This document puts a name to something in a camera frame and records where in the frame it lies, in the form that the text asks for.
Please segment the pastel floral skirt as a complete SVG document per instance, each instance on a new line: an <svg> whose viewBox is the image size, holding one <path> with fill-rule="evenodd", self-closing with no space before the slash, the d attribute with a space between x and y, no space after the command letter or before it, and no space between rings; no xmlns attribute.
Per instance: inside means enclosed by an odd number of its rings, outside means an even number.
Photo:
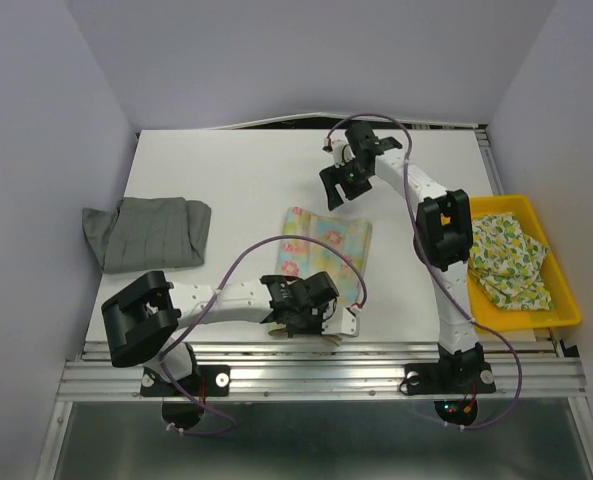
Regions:
<svg viewBox="0 0 593 480"><path fill-rule="evenodd" d="M372 229L367 219L290 207L282 229L288 238L279 242L276 273L305 279L325 271L339 291L339 304L357 304L363 299L359 277L365 273Z"/></svg>

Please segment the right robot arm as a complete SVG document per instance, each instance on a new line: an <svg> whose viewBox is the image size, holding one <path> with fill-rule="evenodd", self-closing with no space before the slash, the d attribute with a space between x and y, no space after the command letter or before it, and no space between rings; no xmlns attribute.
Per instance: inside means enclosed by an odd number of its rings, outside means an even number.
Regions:
<svg viewBox="0 0 593 480"><path fill-rule="evenodd" d="M434 363L410 363L399 385L402 394L451 395L493 393L490 365L471 313L467 273L473 245L470 199L449 190L411 160L413 143L378 137L366 122L345 131L342 141L326 138L333 157L320 171L329 210L368 192L376 177L404 198L413 228L414 249L433 282L439 318Z"/></svg>

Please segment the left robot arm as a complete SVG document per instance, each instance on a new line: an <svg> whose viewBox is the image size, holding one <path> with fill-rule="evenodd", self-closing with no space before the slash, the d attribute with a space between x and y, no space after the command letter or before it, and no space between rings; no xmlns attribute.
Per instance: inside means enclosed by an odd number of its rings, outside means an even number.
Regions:
<svg viewBox="0 0 593 480"><path fill-rule="evenodd" d="M239 321L278 324L288 337L353 334L355 319L338 300L325 272L307 279L264 275L212 288L172 283L163 272L150 271L108 299L101 312L111 364L143 367L142 395L225 397L229 366L198 365L192 347L176 331Z"/></svg>

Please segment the folded grey skirt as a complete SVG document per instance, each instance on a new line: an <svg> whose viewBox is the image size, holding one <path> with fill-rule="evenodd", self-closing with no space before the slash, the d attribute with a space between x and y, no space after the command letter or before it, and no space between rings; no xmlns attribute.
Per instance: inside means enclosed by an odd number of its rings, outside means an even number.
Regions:
<svg viewBox="0 0 593 480"><path fill-rule="evenodd" d="M82 210L82 228L105 274L205 263L212 209L183 197L124 197L112 211Z"/></svg>

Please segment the lemon print skirt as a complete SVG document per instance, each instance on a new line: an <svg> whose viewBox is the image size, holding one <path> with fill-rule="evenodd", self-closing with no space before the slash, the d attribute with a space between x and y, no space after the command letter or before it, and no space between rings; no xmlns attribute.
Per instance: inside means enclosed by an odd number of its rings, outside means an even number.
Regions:
<svg viewBox="0 0 593 480"><path fill-rule="evenodd" d="M472 220L469 274L493 305L511 311L549 311L551 293L541 276L549 247L524 233L512 213Z"/></svg>

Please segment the yellow plastic tray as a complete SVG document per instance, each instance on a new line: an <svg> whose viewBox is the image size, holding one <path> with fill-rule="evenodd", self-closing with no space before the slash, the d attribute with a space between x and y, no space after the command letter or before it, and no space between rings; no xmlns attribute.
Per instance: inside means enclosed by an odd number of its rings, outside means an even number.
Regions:
<svg viewBox="0 0 593 480"><path fill-rule="evenodd" d="M529 198L524 195L474 197L470 200L470 208L473 219L492 214L512 213L526 235L541 244L549 244ZM562 328L578 325L582 321L581 312L552 251L547 254L544 260L541 277L552 297L553 308L551 310L500 309L490 301L484 289L474 278L469 276L468 294L472 313L476 320L497 331Z"/></svg>

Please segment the aluminium rail frame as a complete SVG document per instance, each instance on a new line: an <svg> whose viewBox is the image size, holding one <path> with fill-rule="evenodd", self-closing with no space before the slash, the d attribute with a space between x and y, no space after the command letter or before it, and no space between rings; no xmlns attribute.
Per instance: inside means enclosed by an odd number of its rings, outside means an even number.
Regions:
<svg viewBox="0 0 593 480"><path fill-rule="evenodd" d="M565 355L553 337L515 343L508 347L484 339L485 357L491 363L497 390L495 398L511 398L516 381L516 361L521 361L520 397L568 401L572 425L593 477L593 427L587 402L587 382L580 358ZM398 386L405 365L437 358L427 342L347 342L334 346L325 341L282 343L199 342L194 350L202 370L228 367L217 379L220 392L209 393L213 402L268 401L390 401L403 400ZM82 354L65 364L56 404L39 460L36 476L53 479L73 407L88 402L165 402L178 400L174 388L159 385L141 367L118 369L109 362L104 342L86 342Z"/></svg>

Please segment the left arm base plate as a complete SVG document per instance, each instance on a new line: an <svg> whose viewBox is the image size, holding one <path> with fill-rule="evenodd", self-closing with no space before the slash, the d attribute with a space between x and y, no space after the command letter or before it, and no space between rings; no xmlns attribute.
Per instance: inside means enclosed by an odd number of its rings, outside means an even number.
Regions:
<svg viewBox="0 0 593 480"><path fill-rule="evenodd" d="M203 365L184 378L169 382L164 374L145 367L139 395L162 401L161 416L167 431L182 436L216 436L229 432L236 421L207 403L229 395L231 368Z"/></svg>

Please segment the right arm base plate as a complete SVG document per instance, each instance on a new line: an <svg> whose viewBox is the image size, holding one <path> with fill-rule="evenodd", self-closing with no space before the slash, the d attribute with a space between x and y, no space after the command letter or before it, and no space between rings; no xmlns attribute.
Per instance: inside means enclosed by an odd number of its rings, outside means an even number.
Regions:
<svg viewBox="0 0 593 480"><path fill-rule="evenodd" d="M404 366L398 391L405 396L432 397L440 421L461 430L471 429L477 419L478 397L496 392L494 375L487 363L483 367L452 371L442 361L411 363Z"/></svg>

